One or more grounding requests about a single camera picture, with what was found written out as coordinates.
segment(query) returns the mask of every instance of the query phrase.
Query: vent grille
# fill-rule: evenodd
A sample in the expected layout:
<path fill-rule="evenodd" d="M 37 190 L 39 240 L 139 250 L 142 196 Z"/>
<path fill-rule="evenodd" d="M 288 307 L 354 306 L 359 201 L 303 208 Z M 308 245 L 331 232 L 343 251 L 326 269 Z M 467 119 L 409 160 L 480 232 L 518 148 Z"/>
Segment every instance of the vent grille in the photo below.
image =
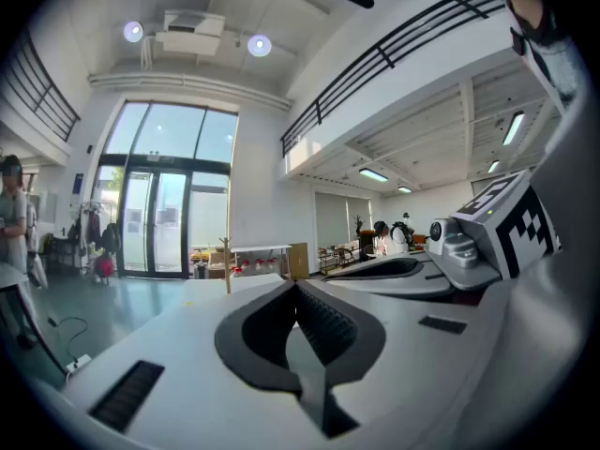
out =
<path fill-rule="evenodd" d="M 138 362 L 90 411 L 90 415 L 107 427 L 123 432 L 164 369 L 160 365 Z"/>
<path fill-rule="evenodd" d="M 457 322 L 456 320 L 446 320 L 441 319 L 439 317 L 424 317 L 421 322 L 421 325 L 428 326 L 429 328 L 435 328 L 436 330 L 441 330 L 442 332 L 448 332 L 449 334 L 460 335 L 467 328 L 467 324 L 465 322 Z"/>
<path fill-rule="evenodd" d="M 183 25 L 169 25 L 170 32 L 185 32 L 187 34 L 193 34 L 195 29 L 190 26 Z"/>

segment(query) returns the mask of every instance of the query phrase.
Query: wooden stand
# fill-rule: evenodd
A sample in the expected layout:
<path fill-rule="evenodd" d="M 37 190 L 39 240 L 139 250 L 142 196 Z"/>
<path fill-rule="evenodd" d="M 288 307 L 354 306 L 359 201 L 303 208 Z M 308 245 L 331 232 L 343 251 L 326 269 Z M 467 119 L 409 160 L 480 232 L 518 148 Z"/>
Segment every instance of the wooden stand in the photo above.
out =
<path fill-rule="evenodd" d="M 230 243 L 230 239 L 225 237 L 225 238 L 219 238 L 219 240 L 221 242 L 223 242 L 223 251 L 224 251 L 224 257 L 225 257 L 225 286 L 227 288 L 227 294 L 231 294 L 232 293 L 232 284 L 229 281 L 229 243 Z"/>

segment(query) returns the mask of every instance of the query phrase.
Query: window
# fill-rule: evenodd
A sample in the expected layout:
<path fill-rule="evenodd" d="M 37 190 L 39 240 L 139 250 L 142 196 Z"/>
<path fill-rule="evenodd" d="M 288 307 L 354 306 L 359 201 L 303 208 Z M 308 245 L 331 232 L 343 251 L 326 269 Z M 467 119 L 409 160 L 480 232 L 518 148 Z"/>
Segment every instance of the window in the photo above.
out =
<path fill-rule="evenodd" d="M 194 158 L 204 114 L 196 107 L 153 104 L 133 153 Z"/>
<path fill-rule="evenodd" d="M 111 138 L 104 148 L 105 154 L 128 154 L 133 139 L 148 110 L 147 103 L 128 103 L 119 115 Z"/>
<path fill-rule="evenodd" d="M 320 248 L 345 245 L 357 240 L 356 217 L 363 222 L 361 230 L 371 228 L 369 200 L 316 192 L 315 206 L 317 243 Z"/>
<path fill-rule="evenodd" d="M 94 202 L 102 203 L 100 213 L 100 230 L 109 223 L 116 223 L 119 214 L 119 198 L 123 186 L 123 167 L 102 166 L 98 168 L 96 184 L 92 193 Z"/>
<path fill-rule="evenodd" d="M 104 147 L 100 162 L 125 164 L 136 156 L 195 158 L 231 163 L 237 115 L 201 107 L 128 102 Z"/>
<path fill-rule="evenodd" d="M 196 158 L 230 163 L 236 126 L 236 115 L 209 111 L 202 125 Z"/>
<path fill-rule="evenodd" d="M 188 225 L 192 248 L 222 245 L 219 238 L 227 236 L 228 180 L 224 175 L 193 174 Z"/>

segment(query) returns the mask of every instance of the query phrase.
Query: cardboard box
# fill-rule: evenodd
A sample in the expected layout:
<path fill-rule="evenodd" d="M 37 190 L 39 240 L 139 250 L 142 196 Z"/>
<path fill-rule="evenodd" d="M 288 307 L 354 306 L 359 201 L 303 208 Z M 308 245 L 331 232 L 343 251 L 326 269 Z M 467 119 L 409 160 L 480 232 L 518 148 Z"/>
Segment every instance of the cardboard box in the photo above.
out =
<path fill-rule="evenodd" d="M 292 279 L 308 279 L 308 244 L 292 244 L 289 254 Z"/>

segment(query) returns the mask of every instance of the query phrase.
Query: tree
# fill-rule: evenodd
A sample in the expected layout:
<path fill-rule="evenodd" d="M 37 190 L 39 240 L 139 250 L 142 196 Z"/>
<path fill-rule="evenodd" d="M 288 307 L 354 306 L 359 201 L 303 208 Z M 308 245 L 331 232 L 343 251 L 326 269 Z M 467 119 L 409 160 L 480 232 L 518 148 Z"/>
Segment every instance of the tree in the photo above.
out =
<path fill-rule="evenodd" d="M 114 167 L 112 169 L 112 181 L 108 183 L 106 188 L 108 190 L 121 190 L 121 186 L 123 186 L 123 178 L 125 176 L 125 168 L 123 167 Z"/>

